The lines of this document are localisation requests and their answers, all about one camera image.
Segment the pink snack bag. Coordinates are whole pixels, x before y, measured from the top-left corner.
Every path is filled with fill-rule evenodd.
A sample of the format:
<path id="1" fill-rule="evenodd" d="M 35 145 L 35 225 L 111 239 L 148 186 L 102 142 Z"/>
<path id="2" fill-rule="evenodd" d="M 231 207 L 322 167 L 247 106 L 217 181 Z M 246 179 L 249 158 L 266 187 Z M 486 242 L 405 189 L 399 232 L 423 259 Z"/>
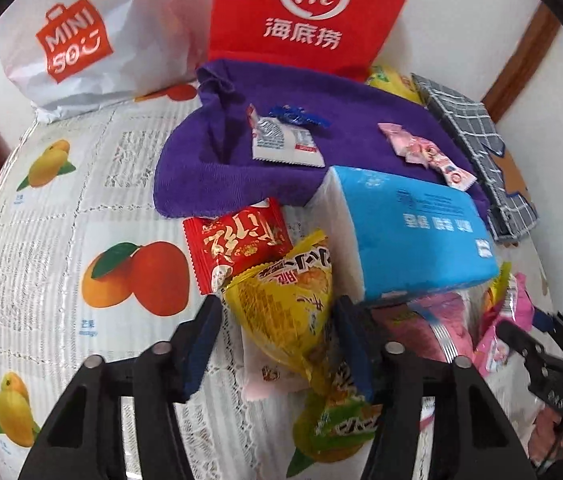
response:
<path id="1" fill-rule="evenodd" d="M 525 287 L 525 275 L 502 273 L 487 286 L 477 337 L 470 335 L 466 312 L 463 296 L 445 292 L 400 306 L 375 308 L 371 314 L 417 356 L 446 363 L 467 356 L 487 377 L 503 368 L 510 354 L 508 344 L 496 336 L 496 325 L 509 321 L 521 330 L 531 330 L 534 306 Z"/>

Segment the green chicken snack bag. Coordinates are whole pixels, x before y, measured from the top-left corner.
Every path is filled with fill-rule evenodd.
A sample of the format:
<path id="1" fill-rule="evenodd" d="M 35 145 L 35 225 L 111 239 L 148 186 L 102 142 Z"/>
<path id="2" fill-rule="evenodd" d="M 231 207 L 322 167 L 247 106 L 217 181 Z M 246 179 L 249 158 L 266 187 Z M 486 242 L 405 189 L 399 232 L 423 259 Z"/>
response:
<path id="1" fill-rule="evenodd" d="M 347 460 L 375 437 L 380 405 L 369 404 L 354 385 L 350 367 L 342 362 L 327 396 L 311 390 L 304 410 L 292 427 L 295 443 L 286 477 L 295 477 L 314 464 Z"/>

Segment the pale pink packet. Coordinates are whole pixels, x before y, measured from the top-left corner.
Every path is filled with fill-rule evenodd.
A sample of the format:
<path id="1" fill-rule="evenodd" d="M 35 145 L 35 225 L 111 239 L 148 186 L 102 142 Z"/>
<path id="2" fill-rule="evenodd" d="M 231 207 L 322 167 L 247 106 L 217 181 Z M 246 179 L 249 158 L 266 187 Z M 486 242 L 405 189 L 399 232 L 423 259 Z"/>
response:
<path id="1" fill-rule="evenodd" d="M 301 375 L 277 363 L 267 356 L 242 330 L 244 348 L 245 385 L 242 393 L 246 401 L 260 401 L 309 388 L 309 383 Z"/>

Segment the yellow triangular snack packet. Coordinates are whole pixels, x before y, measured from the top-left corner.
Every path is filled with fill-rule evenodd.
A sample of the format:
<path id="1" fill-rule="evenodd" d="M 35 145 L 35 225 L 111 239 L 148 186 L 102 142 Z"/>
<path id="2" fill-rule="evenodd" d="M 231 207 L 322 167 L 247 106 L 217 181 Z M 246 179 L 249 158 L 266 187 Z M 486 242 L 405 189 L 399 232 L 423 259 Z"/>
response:
<path id="1" fill-rule="evenodd" d="M 263 353 L 316 392 L 330 386 L 325 327 L 333 305 L 328 237 L 318 229 L 272 263 L 233 278 L 223 292 L 238 323 Z"/>

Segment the red snack packet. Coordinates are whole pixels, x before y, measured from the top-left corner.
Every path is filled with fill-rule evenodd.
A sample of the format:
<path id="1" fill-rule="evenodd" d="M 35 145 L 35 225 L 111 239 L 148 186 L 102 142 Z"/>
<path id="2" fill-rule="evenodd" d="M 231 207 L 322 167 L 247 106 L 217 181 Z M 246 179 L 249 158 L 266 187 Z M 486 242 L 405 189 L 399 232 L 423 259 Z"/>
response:
<path id="1" fill-rule="evenodd" d="M 265 198 L 232 214 L 183 222 L 199 292 L 218 292 L 253 266 L 276 261 L 292 248 L 275 198 Z"/>

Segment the Lotso lollipop snack packet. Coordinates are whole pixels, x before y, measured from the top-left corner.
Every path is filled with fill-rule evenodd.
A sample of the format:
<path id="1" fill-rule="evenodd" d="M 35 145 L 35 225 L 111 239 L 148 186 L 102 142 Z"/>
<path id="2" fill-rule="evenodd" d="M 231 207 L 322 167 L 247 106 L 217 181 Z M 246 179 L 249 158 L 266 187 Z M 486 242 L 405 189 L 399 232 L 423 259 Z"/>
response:
<path id="1" fill-rule="evenodd" d="M 397 156 L 402 157 L 409 164 L 438 171 L 451 188 L 467 192 L 477 182 L 477 178 L 471 172 L 457 166 L 432 141 L 414 136 L 401 125 L 392 122 L 379 122 L 378 128 Z"/>

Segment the small blue white packet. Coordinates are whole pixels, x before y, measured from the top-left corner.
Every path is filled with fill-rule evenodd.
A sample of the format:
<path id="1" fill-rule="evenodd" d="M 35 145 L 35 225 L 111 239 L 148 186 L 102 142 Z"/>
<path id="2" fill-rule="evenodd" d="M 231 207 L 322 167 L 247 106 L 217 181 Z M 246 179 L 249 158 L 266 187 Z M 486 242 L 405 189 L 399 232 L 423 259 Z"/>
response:
<path id="1" fill-rule="evenodd" d="M 247 107 L 252 133 L 252 158 L 293 166 L 324 168 L 325 161 L 313 139 L 313 131 L 330 126 L 321 116 L 302 107 L 274 106 L 260 115 L 254 104 Z"/>

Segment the grey checked star cloth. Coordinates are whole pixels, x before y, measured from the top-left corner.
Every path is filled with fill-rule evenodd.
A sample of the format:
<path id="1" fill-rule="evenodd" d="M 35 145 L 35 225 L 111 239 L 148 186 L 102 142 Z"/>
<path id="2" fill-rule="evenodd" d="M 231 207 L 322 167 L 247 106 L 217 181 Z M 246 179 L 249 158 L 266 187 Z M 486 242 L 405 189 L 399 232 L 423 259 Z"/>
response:
<path id="1" fill-rule="evenodd" d="M 539 222 L 527 184 L 484 104 L 437 81 L 411 76 L 420 99 L 470 160 L 490 201 L 487 225 L 495 242 L 516 244 Z"/>

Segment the blue tissue pack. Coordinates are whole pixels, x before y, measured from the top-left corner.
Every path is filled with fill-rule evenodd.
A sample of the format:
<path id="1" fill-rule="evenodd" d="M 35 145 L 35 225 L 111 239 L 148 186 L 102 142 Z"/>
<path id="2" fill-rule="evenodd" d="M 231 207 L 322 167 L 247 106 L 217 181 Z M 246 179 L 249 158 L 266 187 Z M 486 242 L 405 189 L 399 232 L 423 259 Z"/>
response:
<path id="1" fill-rule="evenodd" d="M 498 272 L 487 227 L 465 192 L 332 166 L 305 206 L 328 237 L 337 295 L 400 304 L 480 285 Z"/>

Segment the yellow chips bag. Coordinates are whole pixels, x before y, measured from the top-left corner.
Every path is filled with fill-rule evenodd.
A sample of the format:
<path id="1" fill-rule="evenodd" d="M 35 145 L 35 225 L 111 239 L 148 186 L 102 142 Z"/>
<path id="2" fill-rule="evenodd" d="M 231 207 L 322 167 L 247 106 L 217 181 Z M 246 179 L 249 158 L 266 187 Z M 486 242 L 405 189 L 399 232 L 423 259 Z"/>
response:
<path id="1" fill-rule="evenodd" d="M 390 65 L 371 66 L 366 84 L 415 104 L 423 105 L 413 79 L 410 76 L 402 75 Z"/>

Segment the purple towel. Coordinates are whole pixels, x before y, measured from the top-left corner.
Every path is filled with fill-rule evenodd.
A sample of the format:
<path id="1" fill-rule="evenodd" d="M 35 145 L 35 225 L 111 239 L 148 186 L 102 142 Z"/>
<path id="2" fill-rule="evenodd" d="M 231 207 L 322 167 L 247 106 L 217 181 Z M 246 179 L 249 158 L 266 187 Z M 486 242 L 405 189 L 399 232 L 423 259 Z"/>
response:
<path id="1" fill-rule="evenodd" d="M 201 105 L 171 133 L 156 169 L 154 204 L 164 217 L 217 217 L 268 197 L 303 206 L 333 166 L 449 181 L 396 154 L 383 124 L 471 168 L 425 107 L 366 84 L 231 60 L 204 64 L 197 79 Z"/>

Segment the red Haidilao paper bag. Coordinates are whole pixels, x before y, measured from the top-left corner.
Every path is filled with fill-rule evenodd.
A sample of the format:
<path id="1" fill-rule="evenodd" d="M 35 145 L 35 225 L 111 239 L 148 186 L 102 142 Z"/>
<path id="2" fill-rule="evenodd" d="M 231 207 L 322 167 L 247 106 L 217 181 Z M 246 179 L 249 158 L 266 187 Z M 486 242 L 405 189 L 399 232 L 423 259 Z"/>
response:
<path id="1" fill-rule="evenodd" d="M 210 60 L 363 80 L 405 0 L 213 0 Z"/>

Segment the white Miniso plastic bag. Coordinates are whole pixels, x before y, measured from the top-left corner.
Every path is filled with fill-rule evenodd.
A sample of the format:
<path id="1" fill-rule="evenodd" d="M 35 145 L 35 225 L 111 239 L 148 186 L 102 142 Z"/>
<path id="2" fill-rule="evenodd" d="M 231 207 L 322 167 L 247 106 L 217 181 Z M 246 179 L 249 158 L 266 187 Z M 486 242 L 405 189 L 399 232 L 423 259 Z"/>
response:
<path id="1" fill-rule="evenodd" d="M 0 18 L 5 76 L 39 122 L 189 81 L 207 57 L 212 0 L 15 0 Z"/>

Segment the brown wooden door frame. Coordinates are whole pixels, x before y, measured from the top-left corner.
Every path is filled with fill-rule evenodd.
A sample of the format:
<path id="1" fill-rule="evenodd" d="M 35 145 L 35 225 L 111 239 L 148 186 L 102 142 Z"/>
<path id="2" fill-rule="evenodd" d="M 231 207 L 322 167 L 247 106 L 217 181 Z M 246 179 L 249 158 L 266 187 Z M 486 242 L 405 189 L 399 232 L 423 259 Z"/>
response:
<path id="1" fill-rule="evenodd" d="M 487 90 L 482 103 L 493 122 L 499 122 L 533 78 L 561 29 L 545 3 L 537 6 L 515 52 Z"/>

